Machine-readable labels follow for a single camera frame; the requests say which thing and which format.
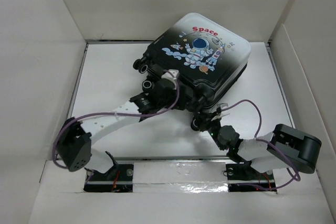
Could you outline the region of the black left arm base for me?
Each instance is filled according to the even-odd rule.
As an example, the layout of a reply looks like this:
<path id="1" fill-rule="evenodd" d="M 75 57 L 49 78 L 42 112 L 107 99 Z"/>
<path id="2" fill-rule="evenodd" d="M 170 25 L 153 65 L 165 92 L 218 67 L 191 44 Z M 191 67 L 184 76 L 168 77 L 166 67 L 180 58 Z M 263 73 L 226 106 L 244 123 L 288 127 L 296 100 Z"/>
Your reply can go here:
<path id="1" fill-rule="evenodd" d="M 83 190 L 87 193 L 131 193 L 133 192 L 133 164 L 119 164 L 115 158 L 105 151 L 113 165 L 101 173 L 87 169 L 87 177 Z"/>

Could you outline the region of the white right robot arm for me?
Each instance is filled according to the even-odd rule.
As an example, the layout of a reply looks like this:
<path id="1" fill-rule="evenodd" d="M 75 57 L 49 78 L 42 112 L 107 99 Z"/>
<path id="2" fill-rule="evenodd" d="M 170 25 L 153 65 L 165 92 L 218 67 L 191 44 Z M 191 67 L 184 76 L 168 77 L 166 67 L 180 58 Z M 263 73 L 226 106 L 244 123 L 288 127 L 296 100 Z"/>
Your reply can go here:
<path id="1" fill-rule="evenodd" d="M 255 178 L 273 169 L 292 168 L 313 174 L 322 143 L 308 133 L 278 124 L 270 133 L 243 139 L 231 125 L 222 126 L 216 113 L 196 114 L 191 122 L 194 131 L 208 132 L 221 151 L 235 163 L 244 163 L 243 174 Z"/>

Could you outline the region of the black white space suitcase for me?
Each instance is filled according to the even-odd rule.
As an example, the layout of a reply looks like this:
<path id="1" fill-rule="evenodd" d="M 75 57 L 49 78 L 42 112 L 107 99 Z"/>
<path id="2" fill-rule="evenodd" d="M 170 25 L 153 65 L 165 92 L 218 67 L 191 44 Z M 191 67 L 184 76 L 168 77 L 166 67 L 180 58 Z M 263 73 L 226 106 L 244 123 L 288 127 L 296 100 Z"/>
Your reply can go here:
<path id="1" fill-rule="evenodd" d="M 177 109 L 194 114 L 191 128 L 200 129 L 204 114 L 217 103 L 247 67 L 251 45 L 244 38 L 198 13 L 189 13 L 148 45 L 133 63 L 147 73 L 143 91 L 154 89 L 163 70 L 179 71 Z"/>

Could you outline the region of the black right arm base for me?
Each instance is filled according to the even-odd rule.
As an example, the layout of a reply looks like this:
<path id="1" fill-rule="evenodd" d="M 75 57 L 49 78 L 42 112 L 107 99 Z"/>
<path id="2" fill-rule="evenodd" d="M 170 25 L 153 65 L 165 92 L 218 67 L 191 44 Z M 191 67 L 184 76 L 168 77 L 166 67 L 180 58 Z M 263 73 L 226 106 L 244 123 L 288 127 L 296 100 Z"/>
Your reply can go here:
<path id="1" fill-rule="evenodd" d="M 223 175 L 227 178 L 230 193 L 265 191 L 260 190 L 259 187 L 264 189 L 276 187 L 272 172 L 270 175 L 259 173 L 248 164 L 226 164 Z"/>

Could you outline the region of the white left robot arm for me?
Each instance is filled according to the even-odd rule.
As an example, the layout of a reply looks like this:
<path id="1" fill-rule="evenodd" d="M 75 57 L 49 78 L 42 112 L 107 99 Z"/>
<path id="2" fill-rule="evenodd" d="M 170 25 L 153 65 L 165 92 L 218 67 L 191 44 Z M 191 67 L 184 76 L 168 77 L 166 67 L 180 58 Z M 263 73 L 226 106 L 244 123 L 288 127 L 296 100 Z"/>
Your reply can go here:
<path id="1" fill-rule="evenodd" d="M 66 119 L 53 142 L 52 162 L 70 172 L 93 168 L 91 148 L 96 142 L 123 127 L 174 109 L 180 96 L 178 78 L 163 77 L 149 93 L 141 93 L 113 111 Z"/>

